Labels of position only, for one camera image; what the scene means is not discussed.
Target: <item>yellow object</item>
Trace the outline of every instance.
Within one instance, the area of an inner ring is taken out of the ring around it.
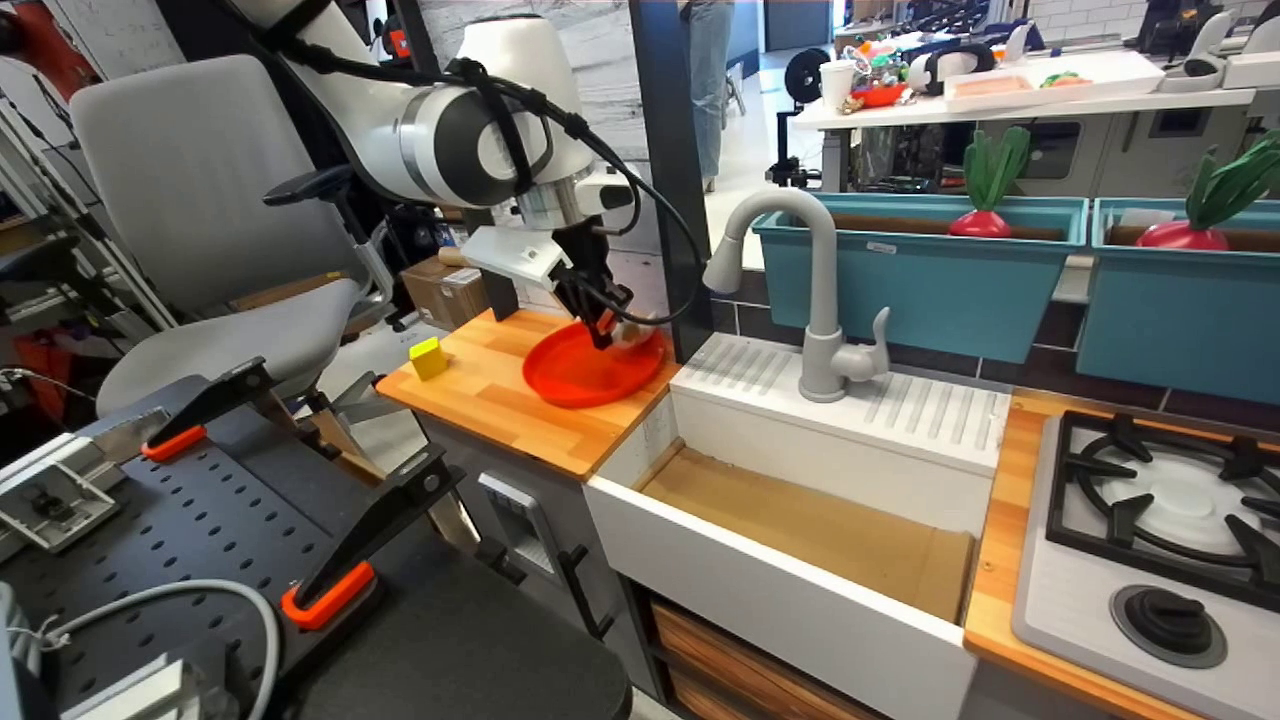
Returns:
[[[421,378],[431,378],[448,366],[448,354],[439,349],[439,335],[427,335],[421,344],[409,349],[409,365]]]

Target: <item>green plant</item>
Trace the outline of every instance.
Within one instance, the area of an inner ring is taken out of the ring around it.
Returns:
[[[1186,225],[1196,232],[1216,228],[1270,193],[1280,178],[1280,131],[1254,140],[1228,163],[1198,163],[1196,186],[1186,195]]]
[[[970,142],[963,148],[963,193],[970,209],[994,209],[1016,177],[1027,166],[1030,156],[1030,131],[1027,127],[1005,127],[1001,140],[985,127],[970,131]]]

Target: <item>faucet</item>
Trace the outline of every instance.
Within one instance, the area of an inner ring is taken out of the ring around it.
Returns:
[[[741,199],[724,225],[724,240],[702,266],[708,293],[733,295],[744,274],[744,236],[761,210],[786,210],[810,232],[810,295],[807,295],[807,324],[805,324],[805,366],[800,366],[800,394],[810,403],[835,403],[847,382],[866,382],[887,372],[887,307],[871,321],[876,344],[845,344],[838,329],[838,300],[835,300],[835,220],[833,210],[800,193],[800,186],[761,186]]]

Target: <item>sink basin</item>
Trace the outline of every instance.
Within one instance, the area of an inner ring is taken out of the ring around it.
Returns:
[[[800,349],[713,335],[588,482],[608,563],[883,714],[958,714],[1009,393],[795,378]]]

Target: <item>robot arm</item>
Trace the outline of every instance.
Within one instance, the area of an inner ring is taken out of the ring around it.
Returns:
[[[630,300],[604,262],[600,220],[580,193],[593,148],[558,123],[495,93],[455,79],[371,79],[324,72],[324,56],[366,62],[366,46],[333,0],[226,0],[264,45],[289,59],[336,119],[347,156],[392,199],[492,209],[519,199],[519,232],[485,228],[462,249],[472,262],[557,287],[594,349],[608,344],[614,307]],[[466,24],[461,56],[480,59],[502,89],[534,89],[574,113],[563,46],[546,19],[502,17]]]

